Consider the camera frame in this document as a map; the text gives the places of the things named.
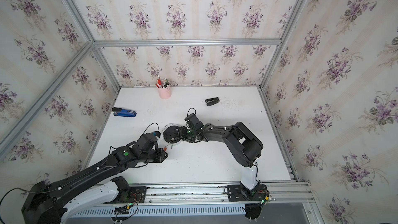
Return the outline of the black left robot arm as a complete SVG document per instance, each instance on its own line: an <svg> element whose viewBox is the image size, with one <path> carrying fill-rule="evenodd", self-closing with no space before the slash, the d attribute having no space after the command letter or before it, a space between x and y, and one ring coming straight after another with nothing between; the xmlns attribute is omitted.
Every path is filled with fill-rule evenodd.
<svg viewBox="0 0 398 224"><path fill-rule="evenodd" d="M27 224L60 224L82 210L108 202L130 203L137 199L128 182L120 176L138 163L162 163L167 152L157 148L134 155L122 146L106 158L63 180L35 184L22 207Z"/></svg>

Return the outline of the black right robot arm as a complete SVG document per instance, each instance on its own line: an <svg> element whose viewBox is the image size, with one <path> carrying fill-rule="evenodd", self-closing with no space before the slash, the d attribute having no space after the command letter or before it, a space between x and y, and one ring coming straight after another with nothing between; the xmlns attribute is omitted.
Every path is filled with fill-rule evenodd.
<svg viewBox="0 0 398 224"><path fill-rule="evenodd" d="M242 173L241 185L247 191L254 191L258 187L256 160L261 157L264 146L242 122L230 126L203 125L201 122L194 125L192 121L187 124L187 127L179 128L179 139L189 143L224 143L234 159L246 169Z"/></svg>

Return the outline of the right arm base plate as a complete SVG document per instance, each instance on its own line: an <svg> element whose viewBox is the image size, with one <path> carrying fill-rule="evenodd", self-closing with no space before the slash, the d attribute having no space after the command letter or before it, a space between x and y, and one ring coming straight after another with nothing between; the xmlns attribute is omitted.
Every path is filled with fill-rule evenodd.
<svg viewBox="0 0 398 224"><path fill-rule="evenodd" d="M252 190L245 188L242 184L227 185L224 192L229 202L266 202L269 200L267 186L261 183Z"/></svg>

